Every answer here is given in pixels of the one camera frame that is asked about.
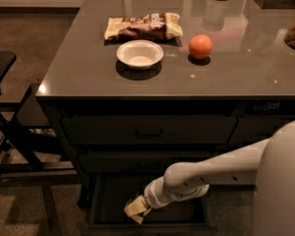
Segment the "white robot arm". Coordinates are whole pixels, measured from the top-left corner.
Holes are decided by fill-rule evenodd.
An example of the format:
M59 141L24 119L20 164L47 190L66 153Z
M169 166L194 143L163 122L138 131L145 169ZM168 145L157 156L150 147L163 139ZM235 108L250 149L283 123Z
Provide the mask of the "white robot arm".
M295 121L270 138L200 162L178 162L125 205L141 223L151 209L203 196L214 183L255 186L252 236L295 236Z

